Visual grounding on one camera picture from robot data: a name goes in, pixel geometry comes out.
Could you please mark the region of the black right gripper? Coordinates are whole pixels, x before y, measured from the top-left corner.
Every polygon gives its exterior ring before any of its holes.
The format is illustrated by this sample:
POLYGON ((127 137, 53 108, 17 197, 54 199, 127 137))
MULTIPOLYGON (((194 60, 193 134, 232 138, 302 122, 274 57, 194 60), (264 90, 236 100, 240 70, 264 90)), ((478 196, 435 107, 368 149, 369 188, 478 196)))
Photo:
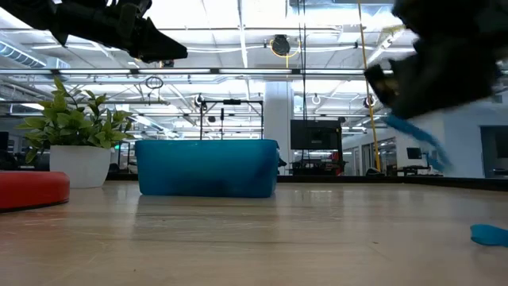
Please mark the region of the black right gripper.
POLYGON ((378 100, 403 119, 485 99, 500 76, 493 51, 459 40, 421 43, 413 55, 392 60, 391 69, 394 76, 375 64, 364 76, 378 100))

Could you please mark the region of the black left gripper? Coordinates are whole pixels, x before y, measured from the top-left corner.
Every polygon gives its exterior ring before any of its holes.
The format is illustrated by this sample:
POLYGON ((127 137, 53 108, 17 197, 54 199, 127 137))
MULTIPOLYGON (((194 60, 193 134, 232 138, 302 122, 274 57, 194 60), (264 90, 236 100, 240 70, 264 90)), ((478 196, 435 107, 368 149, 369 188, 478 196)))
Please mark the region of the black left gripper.
POLYGON ((49 31, 61 45, 70 35, 117 48, 145 63, 180 60, 187 48, 160 32, 143 16, 151 0, 61 0, 49 31))

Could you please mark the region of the blue plastic bin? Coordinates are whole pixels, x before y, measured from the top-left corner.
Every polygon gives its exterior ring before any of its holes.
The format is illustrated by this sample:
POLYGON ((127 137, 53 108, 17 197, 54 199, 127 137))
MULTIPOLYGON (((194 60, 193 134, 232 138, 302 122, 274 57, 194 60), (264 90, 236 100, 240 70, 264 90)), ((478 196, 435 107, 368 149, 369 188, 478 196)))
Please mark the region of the blue plastic bin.
POLYGON ((279 148, 274 140, 144 140, 135 144, 143 195, 269 198, 279 148))

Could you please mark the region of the large black monitor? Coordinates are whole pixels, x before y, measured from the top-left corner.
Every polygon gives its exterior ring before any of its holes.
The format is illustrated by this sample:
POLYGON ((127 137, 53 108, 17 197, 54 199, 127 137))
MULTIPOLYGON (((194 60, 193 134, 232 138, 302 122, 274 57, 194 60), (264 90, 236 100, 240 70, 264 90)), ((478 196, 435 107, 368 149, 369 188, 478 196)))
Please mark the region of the large black monitor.
POLYGON ((291 120, 293 150, 342 150, 341 137, 338 121, 291 120))

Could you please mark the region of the artificial plant white pot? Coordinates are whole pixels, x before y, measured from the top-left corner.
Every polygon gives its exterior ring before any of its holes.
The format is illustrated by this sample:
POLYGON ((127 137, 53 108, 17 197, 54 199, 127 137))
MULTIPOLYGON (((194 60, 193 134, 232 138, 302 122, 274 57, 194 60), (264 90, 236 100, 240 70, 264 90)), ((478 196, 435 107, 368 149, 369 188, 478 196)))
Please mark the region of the artificial plant white pot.
POLYGON ((41 101, 40 116, 26 117, 18 126, 25 129, 28 163, 37 154, 49 151, 49 168, 63 172, 72 188, 101 187, 108 175, 111 151, 125 139, 131 139, 132 114, 104 108, 107 96, 85 90, 68 91, 58 77, 53 100, 41 101))

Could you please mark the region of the red lamp stand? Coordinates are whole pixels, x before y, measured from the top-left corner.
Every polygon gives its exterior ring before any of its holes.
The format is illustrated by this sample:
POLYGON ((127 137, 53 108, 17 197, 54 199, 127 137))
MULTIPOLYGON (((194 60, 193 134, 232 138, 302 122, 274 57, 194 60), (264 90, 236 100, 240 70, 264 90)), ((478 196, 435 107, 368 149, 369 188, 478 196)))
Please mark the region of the red lamp stand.
POLYGON ((67 203, 69 195, 70 179, 63 172, 0 172, 0 213, 67 203))

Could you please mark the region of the black table edge frame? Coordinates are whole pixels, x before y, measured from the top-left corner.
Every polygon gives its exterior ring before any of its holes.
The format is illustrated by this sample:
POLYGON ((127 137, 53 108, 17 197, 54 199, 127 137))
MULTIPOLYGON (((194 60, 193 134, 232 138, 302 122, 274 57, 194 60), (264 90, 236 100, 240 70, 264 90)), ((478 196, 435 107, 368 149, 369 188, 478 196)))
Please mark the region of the black table edge frame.
POLYGON ((294 184, 420 184, 440 187, 458 187, 488 191, 507 191, 508 180, 450 178, 442 176, 261 176, 204 178, 190 175, 171 178, 169 175, 110 174, 108 180, 134 181, 143 195, 177 195, 267 198, 275 192, 278 183, 294 184))

